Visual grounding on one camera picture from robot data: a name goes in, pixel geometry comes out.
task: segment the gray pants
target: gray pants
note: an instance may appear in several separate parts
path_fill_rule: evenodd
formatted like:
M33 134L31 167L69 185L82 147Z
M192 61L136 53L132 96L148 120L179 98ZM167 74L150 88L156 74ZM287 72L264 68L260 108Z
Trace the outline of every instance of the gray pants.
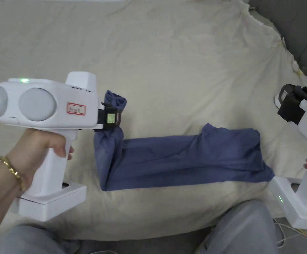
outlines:
M79 241L60 240L46 229L20 225L11 229L3 241L1 254L73 254L78 249ZM275 227L268 209L255 200L230 209L196 253L278 253Z

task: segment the knee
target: knee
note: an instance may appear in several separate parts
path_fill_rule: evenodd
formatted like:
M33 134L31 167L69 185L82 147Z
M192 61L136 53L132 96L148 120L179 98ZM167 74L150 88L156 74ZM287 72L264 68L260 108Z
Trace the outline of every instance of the knee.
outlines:
M18 225L11 228L4 238L2 245L11 246L15 244L35 244L41 238L53 238L51 232L38 225Z
M272 220L271 214L264 203L258 200L249 200L238 205L241 211L251 218Z

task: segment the gold bracelet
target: gold bracelet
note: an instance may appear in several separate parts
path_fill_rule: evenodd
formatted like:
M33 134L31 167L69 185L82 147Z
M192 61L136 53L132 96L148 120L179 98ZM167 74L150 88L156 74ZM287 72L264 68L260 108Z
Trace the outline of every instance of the gold bracelet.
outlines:
M9 162L9 160L6 157L0 156L0 161L2 161L7 166L7 168L11 171L11 173L17 179L18 184L20 186L19 191L23 191L24 185L23 185L23 181L22 181L20 174L12 167L11 163Z

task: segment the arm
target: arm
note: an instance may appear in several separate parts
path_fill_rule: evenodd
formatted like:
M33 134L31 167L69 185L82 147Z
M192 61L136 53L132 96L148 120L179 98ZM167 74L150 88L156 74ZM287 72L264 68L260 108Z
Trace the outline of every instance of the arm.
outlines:
M41 166L49 148L60 157L66 157L65 138L61 135L27 129L16 146L6 156L13 168L21 175L23 184L28 188L36 170ZM9 210L13 200L19 194L19 184L7 166L0 162L0 224Z

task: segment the wrist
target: wrist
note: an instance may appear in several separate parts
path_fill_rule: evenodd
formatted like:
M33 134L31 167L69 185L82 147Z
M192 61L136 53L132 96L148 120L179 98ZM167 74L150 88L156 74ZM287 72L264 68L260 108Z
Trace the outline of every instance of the wrist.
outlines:
M18 193L20 185L3 161L0 161L0 181L15 195Z
M2 157L2 160L0 161L5 167L6 170L10 173L12 177L14 177L15 182L19 186L20 191L26 190L30 184L26 177L26 171L24 171L21 167L15 166L16 160L13 156L10 156L9 154L5 156L6 163L4 163L4 159Z

